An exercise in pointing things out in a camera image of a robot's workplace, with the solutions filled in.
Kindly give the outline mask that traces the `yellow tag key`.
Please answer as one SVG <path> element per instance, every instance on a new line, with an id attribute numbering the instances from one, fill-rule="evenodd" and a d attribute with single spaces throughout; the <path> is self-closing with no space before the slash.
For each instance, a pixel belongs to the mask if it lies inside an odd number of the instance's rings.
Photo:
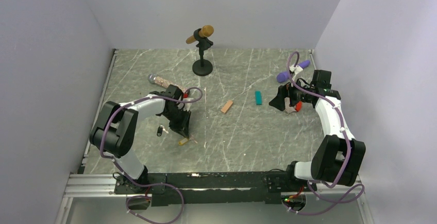
<path id="1" fill-rule="evenodd" d="M 192 136 L 190 136 L 190 137 L 185 137 L 185 138 L 183 138 L 182 140 L 180 140 L 179 142 L 178 142 L 178 145 L 179 146 L 183 146 L 183 145 L 185 145 L 186 143 L 188 143 L 188 142 L 193 142 L 193 143 L 195 143 L 195 144 L 197 144 L 198 143 L 198 141 L 194 138 L 194 136 L 192 135 Z"/>

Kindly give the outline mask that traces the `red carabiner keyring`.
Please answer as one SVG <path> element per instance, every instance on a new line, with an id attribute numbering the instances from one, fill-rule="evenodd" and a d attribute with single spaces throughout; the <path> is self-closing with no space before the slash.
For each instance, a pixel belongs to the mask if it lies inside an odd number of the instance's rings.
<path id="1" fill-rule="evenodd" d="M 299 101 L 299 102 L 294 106 L 294 109 L 295 109 L 296 112 L 299 112 L 299 111 L 301 110 L 301 108 L 302 108 L 302 102 Z"/>

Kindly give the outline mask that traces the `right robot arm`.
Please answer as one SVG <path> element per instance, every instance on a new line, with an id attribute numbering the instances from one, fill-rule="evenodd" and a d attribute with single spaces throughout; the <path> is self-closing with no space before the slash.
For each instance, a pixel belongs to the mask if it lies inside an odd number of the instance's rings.
<path id="1" fill-rule="evenodd" d="M 298 190 L 305 180 L 352 186 L 358 176 L 366 147 L 348 129 L 341 110 L 341 96 L 331 88 L 330 80 L 330 71 L 315 70 L 309 85 L 288 82 L 278 87 L 276 96 L 269 102 L 280 111 L 299 102 L 309 103 L 322 124 L 324 139 L 313 159 L 294 161 L 288 168 L 284 184 L 291 191 Z"/>

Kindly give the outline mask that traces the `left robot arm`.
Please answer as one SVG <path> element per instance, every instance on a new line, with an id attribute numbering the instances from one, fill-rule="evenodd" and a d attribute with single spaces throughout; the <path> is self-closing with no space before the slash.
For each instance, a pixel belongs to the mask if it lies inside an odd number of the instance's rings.
<path id="1" fill-rule="evenodd" d="M 102 157 L 113 161 L 123 176 L 129 177 L 127 185 L 133 192 L 141 193 L 149 180 L 147 167 L 132 148 L 138 124 L 151 116 L 164 116 L 170 130 L 189 138 L 190 107 L 194 101 L 175 85 L 131 102 L 108 101 L 97 116 L 89 142 Z"/>

